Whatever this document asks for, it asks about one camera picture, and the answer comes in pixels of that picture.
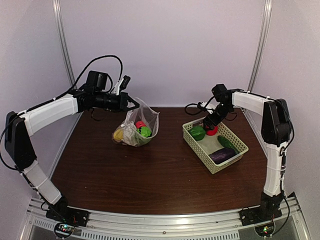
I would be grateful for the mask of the clear zip top bag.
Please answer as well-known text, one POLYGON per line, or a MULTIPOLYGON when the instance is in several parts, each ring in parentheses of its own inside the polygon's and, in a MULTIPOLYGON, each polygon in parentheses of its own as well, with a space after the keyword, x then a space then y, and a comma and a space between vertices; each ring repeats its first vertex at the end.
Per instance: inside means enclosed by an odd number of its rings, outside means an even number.
POLYGON ((116 144, 141 147, 149 143, 159 131, 160 113, 142 99, 134 98, 139 107, 127 112, 125 120, 112 133, 116 144))

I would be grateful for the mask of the red toy tomato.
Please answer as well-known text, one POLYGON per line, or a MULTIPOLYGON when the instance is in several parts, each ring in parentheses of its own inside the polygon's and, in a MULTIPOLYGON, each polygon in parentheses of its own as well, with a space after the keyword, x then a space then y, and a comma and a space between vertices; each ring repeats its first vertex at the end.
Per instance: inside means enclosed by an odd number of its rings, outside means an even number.
POLYGON ((206 127, 205 128, 205 133, 208 136, 214 136, 218 132, 218 126, 215 126, 213 129, 206 127))
POLYGON ((146 127, 146 124, 143 121, 140 120, 140 121, 137 121, 135 123, 135 126, 136 126, 137 129, 139 129, 141 127, 146 127))

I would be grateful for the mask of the green toy cabbage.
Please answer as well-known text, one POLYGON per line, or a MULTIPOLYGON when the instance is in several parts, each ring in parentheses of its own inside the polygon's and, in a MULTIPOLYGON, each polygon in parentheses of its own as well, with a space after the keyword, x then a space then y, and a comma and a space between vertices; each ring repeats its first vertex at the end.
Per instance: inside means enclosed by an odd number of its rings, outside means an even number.
POLYGON ((137 129, 137 131, 139 132, 139 134, 145 138, 149 138, 153 135, 152 131, 147 127, 140 127, 137 129))

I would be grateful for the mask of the white toy cauliflower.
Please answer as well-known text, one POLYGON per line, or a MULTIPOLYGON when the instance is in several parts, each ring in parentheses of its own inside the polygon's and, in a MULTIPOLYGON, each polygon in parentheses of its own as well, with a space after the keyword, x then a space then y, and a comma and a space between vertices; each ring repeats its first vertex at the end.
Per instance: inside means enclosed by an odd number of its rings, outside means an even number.
POLYGON ((123 131, 122 142, 125 145, 138 147, 139 141, 137 138, 137 128, 133 121, 128 121, 120 125, 123 131))

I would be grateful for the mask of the dark green toy cucumber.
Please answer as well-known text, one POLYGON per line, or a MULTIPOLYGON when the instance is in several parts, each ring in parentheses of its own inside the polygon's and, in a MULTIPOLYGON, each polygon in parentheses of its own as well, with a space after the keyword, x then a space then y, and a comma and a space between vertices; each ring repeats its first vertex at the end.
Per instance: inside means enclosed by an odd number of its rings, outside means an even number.
POLYGON ((238 149, 226 137, 224 137, 222 135, 218 135, 217 140, 220 143, 220 145, 223 146, 224 148, 233 149, 236 154, 239 153, 238 149))

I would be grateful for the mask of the green toy pepper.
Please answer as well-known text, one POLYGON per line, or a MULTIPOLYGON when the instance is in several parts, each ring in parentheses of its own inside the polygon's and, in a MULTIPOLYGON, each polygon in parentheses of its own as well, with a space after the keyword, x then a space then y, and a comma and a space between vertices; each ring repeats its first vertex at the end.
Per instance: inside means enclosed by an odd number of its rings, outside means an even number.
POLYGON ((206 135, 206 131, 201 125, 193 126, 188 132, 195 141, 201 141, 206 135))

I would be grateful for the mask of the yellow toy pepper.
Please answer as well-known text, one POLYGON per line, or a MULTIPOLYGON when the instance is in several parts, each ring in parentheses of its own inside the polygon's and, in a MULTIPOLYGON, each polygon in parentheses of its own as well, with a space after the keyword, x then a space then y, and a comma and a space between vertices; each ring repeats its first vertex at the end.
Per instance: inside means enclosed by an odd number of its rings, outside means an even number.
POLYGON ((116 129, 113 133, 113 140, 119 143, 123 140, 123 135, 124 131, 121 128, 116 129))

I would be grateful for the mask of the purple toy eggplant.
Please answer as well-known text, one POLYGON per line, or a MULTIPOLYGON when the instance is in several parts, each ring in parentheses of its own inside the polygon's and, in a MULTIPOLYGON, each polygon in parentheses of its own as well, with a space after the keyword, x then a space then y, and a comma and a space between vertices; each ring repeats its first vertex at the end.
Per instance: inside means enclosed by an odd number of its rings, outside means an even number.
POLYGON ((236 151, 234 149, 225 147, 211 153, 209 157, 215 164, 218 165, 234 157, 235 155, 236 151))

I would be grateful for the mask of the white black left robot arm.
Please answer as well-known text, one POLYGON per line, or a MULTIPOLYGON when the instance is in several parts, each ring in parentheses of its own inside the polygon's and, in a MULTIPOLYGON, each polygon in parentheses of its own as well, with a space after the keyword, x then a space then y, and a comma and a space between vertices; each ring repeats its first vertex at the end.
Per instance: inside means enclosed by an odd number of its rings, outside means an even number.
POLYGON ((108 78, 107 73, 91 70, 86 83, 79 89, 70 89, 62 96, 39 106, 19 113, 12 111, 6 116, 4 146, 15 163, 15 170, 44 199, 49 210, 61 222, 69 221, 72 211, 67 199, 40 167, 30 138, 52 123, 84 111, 103 109, 109 112, 128 112, 140 106, 124 91, 131 80, 130 76, 125 75, 114 88, 105 91, 108 78))

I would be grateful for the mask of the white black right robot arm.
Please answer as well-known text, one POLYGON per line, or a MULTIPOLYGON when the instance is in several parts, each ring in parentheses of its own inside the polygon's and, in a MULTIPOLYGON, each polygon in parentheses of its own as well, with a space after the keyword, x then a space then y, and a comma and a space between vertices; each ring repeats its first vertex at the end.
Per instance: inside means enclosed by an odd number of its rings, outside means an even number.
POLYGON ((202 111, 208 112, 203 123, 210 129, 222 122, 235 108, 248 110, 262 117, 261 136, 267 148, 267 170, 260 205, 253 208, 253 213, 259 220, 266 221, 277 215, 280 203, 285 198, 287 148, 294 138, 287 102, 239 88, 227 89, 224 84, 217 84, 211 92, 217 105, 210 106, 208 101, 198 105, 202 111))

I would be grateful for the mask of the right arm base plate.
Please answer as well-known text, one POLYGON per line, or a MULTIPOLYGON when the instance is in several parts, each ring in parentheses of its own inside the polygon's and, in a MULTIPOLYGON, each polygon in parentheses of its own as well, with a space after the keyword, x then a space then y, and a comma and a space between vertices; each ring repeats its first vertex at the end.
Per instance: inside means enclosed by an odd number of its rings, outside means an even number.
POLYGON ((261 205, 251 208, 244 207, 238 213, 243 226, 271 221, 272 219, 281 217, 283 215, 279 206, 276 206, 274 209, 270 210, 261 205))

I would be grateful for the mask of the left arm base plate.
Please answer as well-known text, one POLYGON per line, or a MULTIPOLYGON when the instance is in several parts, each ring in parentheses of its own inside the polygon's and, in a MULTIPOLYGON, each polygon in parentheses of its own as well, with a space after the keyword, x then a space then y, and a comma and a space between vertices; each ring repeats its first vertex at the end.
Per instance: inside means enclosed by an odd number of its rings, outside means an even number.
POLYGON ((45 216, 48 219, 67 223, 75 227, 86 227, 89 219, 89 212, 72 207, 66 207, 63 209, 49 208, 45 216))

